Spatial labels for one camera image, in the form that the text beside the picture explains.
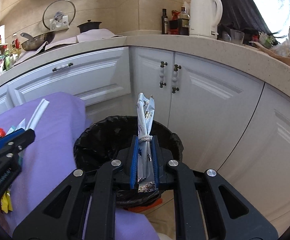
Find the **white electric kettle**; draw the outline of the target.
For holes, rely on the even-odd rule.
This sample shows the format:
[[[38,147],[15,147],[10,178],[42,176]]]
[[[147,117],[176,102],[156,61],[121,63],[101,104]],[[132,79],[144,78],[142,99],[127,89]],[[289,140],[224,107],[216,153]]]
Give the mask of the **white electric kettle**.
[[[221,0],[191,0],[189,35],[217,39],[217,27],[223,14]]]

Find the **black lined trash bin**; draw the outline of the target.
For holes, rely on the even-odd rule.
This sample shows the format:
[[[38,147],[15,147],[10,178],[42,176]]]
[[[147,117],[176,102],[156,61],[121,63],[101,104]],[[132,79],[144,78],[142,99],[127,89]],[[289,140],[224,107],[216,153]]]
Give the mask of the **black lined trash bin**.
[[[74,144],[73,154],[77,168],[85,172],[94,171],[104,163],[116,159],[120,150],[131,146],[137,132],[136,116],[108,116],[92,124]],[[154,120],[150,134],[157,136],[160,147],[170,150],[173,159],[182,161],[184,146],[176,133]],[[149,193],[121,190],[117,192],[116,203],[125,210],[149,207],[163,193],[163,190]]]

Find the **silver white wrapper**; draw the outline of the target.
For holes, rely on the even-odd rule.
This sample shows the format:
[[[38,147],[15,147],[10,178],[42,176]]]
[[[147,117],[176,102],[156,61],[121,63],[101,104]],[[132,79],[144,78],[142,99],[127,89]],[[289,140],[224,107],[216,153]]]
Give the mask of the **silver white wrapper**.
[[[151,96],[146,98],[143,93],[137,99],[137,127],[138,127],[138,161],[137,183],[138,193],[156,190],[152,158],[152,136],[150,135],[155,113],[155,101]]]

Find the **red item by bottles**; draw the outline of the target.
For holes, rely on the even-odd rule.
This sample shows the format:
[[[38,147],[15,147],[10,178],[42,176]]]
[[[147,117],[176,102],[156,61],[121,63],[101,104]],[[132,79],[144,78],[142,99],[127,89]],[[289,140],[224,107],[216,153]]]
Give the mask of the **red item by bottles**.
[[[172,19],[169,20],[169,34],[170,35],[178,35],[179,29],[178,29],[178,15],[180,14],[177,10],[172,10]]]

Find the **yellow snack wrapper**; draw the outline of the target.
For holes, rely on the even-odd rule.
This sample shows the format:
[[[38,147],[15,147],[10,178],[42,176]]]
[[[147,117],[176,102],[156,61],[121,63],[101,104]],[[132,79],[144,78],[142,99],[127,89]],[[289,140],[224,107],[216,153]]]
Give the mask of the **yellow snack wrapper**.
[[[1,211],[2,213],[8,214],[13,211],[12,201],[11,201],[11,191],[6,190],[1,197]]]

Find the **black cooking pot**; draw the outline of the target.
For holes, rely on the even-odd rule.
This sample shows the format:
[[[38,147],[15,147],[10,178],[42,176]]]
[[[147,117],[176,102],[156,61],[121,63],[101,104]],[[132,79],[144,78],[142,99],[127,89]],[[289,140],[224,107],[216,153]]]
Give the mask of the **black cooking pot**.
[[[101,23],[102,22],[99,22],[99,21],[88,20],[87,22],[82,23],[78,25],[77,27],[79,28],[80,33],[84,33],[89,30],[99,29],[99,26],[101,25]]]

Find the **cooking oil bottle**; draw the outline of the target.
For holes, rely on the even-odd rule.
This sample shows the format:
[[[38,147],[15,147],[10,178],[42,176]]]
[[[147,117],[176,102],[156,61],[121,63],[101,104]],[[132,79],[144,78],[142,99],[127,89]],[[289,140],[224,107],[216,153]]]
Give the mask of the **cooking oil bottle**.
[[[21,51],[22,50],[21,50],[20,41],[18,39],[18,35],[17,33],[13,33],[10,53],[12,55],[14,62],[16,62],[16,60],[20,57]]]

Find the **glass pot lid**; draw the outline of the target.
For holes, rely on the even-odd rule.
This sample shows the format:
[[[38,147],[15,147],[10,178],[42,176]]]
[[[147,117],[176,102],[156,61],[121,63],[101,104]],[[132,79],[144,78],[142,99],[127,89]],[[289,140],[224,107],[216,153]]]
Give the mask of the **glass pot lid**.
[[[76,6],[71,0],[56,0],[42,14],[42,24],[50,31],[65,31],[76,16]]]

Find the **drinking glass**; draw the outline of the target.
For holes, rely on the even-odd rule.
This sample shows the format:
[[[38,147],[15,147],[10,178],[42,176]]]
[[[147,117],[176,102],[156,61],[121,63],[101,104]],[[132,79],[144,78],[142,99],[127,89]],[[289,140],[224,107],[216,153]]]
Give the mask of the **drinking glass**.
[[[230,30],[231,43],[242,45],[244,40],[244,32],[239,30]]]

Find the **white plastic strip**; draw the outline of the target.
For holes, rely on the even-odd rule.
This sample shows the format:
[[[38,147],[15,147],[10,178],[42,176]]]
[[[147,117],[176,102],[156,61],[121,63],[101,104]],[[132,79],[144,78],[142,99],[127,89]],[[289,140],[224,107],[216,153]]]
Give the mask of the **white plastic strip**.
[[[36,109],[34,110],[33,115],[31,116],[27,126],[26,126],[26,130],[28,129],[32,129],[34,130],[38,124],[38,122],[40,121],[44,111],[46,110],[46,108],[49,105],[49,101],[46,99],[42,99],[40,101],[40,103],[38,104],[38,106],[36,107]]]

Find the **dark oil bottle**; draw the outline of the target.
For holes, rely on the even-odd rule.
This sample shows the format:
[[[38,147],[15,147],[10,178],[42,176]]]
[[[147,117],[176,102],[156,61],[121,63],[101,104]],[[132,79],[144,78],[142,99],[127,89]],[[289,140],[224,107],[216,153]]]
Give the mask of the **dark oil bottle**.
[[[162,10],[161,16],[161,26],[162,26],[162,34],[168,34],[168,17],[167,17],[167,9]]]

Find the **purple table cloth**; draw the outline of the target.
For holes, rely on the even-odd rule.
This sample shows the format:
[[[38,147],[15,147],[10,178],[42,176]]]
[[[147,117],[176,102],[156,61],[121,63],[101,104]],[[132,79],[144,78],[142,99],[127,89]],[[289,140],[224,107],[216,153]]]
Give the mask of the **purple table cloth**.
[[[49,94],[0,114],[0,128],[7,132],[23,119],[27,125],[42,99],[49,104],[35,127],[35,141],[24,151],[22,172],[11,187],[13,211],[2,214],[0,225],[9,236],[16,226],[76,169],[73,146],[91,124],[85,104],[64,92]],[[147,217],[116,209],[115,239],[159,239]]]

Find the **metal frying pan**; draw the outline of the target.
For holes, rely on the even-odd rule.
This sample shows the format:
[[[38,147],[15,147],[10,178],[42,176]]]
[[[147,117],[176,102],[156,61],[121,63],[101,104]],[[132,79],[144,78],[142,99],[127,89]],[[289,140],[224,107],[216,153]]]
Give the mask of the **metal frying pan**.
[[[44,43],[50,44],[55,38],[55,31],[49,31],[44,34],[40,34],[37,36],[31,36],[28,33],[21,33],[21,37],[26,38],[27,40],[24,41],[21,46],[25,51],[37,50],[42,46]]]

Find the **teal white tube box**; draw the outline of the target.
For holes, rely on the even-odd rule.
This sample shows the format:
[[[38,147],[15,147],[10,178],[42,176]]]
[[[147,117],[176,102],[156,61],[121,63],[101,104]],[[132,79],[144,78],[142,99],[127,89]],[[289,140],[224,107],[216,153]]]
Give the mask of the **teal white tube box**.
[[[25,119],[23,119],[17,126],[11,126],[8,132],[6,133],[6,135],[9,135],[12,132],[17,131],[19,129],[25,129],[25,128],[26,128]]]

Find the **white kitchen cabinets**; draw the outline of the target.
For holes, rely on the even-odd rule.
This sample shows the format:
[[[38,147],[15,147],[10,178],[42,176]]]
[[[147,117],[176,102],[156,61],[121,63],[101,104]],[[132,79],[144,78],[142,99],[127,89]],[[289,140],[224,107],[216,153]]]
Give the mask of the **white kitchen cabinets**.
[[[159,87],[160,63],[166,85]],[[68,63],[73,66],[52,72]],[[179,91],[172,94],[174,64]],[[290,66],[253,48],[187,36],[115,37],[54,49],[0,76],[0,114],[55,92],[93,121],[134,114],[139,93],[177,133],[184,162],[213,168],[282,235],[290,226]]]

